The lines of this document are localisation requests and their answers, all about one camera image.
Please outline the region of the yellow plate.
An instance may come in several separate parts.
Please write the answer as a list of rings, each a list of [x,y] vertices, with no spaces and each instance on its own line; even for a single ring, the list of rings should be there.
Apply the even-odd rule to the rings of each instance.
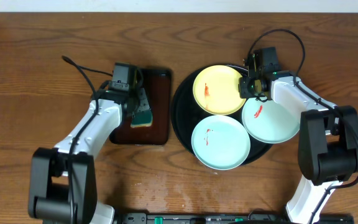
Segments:
[[[213,65],[197,74],[193,82],[193,96],[206,112],[228,115],[238,111],[246,102],[239,94],[242,75],[234,68]]]

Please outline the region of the green yellow sponge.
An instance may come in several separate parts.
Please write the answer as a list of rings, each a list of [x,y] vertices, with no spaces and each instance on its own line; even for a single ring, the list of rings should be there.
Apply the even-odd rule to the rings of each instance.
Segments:
[[[153,123],[151,110],[141,111],[132,117],[131,128],[149,127]]]

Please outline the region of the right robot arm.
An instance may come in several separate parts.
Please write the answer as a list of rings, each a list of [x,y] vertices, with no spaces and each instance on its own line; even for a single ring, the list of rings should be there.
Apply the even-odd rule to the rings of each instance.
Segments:
[[[358,115],[306,87],[296,73],[272,72],[239,79],[241,98],[274,101],[299,121],[302,177],[285,211],[292,223],[316,223],[336,189],[358,184]]]

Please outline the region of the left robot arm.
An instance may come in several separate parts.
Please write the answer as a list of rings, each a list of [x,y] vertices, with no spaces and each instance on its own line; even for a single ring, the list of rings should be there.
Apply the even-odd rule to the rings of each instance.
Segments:
[[[124,117],[148,106],[144,87],[106,81],[69,135],[34,152],[29,216],[44,223],[112,223],[115,209],[98,201],[94,160]]]

